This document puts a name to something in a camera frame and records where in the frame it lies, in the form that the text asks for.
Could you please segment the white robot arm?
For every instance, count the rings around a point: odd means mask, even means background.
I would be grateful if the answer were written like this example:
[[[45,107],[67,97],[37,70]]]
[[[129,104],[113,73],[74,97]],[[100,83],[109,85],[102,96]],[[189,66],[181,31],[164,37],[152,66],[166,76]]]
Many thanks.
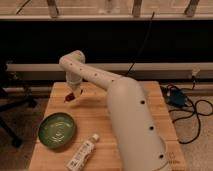
[[[107,107],[123,171],[172,171],[146,93],[135,79],[87,65],[79,50],[62,56],[59,65],[66,72],[74,97],[79,96],[83,79],[107,91]]]

